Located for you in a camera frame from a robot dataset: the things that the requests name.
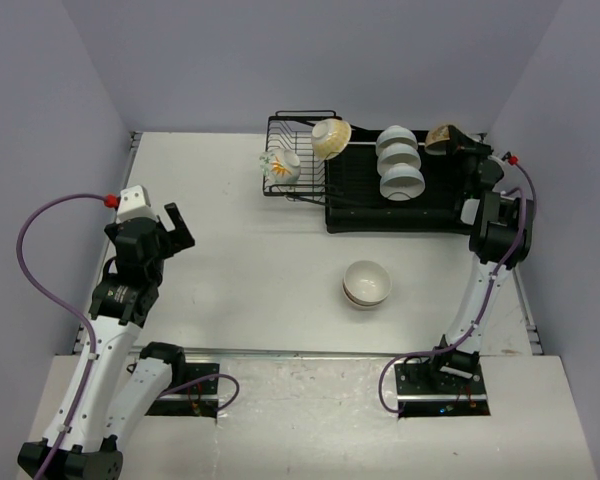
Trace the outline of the beige floral bowl back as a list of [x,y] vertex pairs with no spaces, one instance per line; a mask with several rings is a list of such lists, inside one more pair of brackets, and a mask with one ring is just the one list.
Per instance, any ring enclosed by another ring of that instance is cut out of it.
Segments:
[[429,130],[424,142],[425,152],[432,156],[446,155],[450,148],[453,129],[454,126],[451,124],[443,124]]

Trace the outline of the beige floral bowl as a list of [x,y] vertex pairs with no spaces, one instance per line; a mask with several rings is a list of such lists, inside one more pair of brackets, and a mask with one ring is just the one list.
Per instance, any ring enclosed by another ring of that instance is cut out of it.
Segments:
[[359,260],[349,265],[342,283],[361,300],[374,301],[388,297],[392,290],[389,272],[370,260]]
[[359,309],[359,310],[374,309],[374,308],[378,307],[379,305],[381,305],[387,299],[387,297],[384,297],[384,298],[380,298],[379,300],[374,300],[374,301],[361,300],[358,297],[353,295],[353,293],[347,288],[345,283],[342,283],[342,290],[343,290],[343,294],[344,294],[345,298],[348,300],[348,302],[354,308]]
[[454,126],[451,124],[443,124],[429,130],[424,142],[425,152],[432,156],[446,155],[450,148],[453,129]]

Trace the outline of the beige floral bowl front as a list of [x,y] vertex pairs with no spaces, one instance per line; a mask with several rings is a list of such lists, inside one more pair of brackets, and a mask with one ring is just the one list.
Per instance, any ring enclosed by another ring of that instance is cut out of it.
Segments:
[[348,302],[354,308],[359,309],[359,310],[374,309],[374,308],[378,307],[379,305],[381,305],[387,299],[387,297],[384,297],[384,298],[380,298],[379,300],[374,300],[374,301],[361,300],[358,297],[353,295],[353,293],[347,288],[345,283],[342,283],[342,290],[343,290],[343,294],[344,294],[345,298],[348,300]]

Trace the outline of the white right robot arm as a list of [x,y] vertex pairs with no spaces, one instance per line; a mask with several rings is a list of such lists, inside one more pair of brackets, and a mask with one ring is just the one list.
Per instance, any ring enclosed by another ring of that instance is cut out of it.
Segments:
[[447,393],[479,367],[484,330],[497,295],[531,247],[534,202],[516,187],[499,193],[504,161],[453,125],[427,133],[425,151],[459,163],[465,175],[461,220],[471,226],[471,273],[458,313],[426,368],[428,385]]

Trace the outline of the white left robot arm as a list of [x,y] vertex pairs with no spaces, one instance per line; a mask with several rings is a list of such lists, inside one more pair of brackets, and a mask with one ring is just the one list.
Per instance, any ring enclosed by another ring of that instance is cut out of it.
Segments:
[[176,204],[164,210],[167,229],[145,198],[103,198],[116,211],[105,228],[115,254],[106,261],[87,313],[61,301],[87,334],[77,369],[41,440],[26,442],[18,465],[33,479],[117,479],[123,449],[140,419],[163,393],[188,379],[184,351],[153,342],[123,389],[116,388],[128,354],[159,297],[164,263],[195,240]]

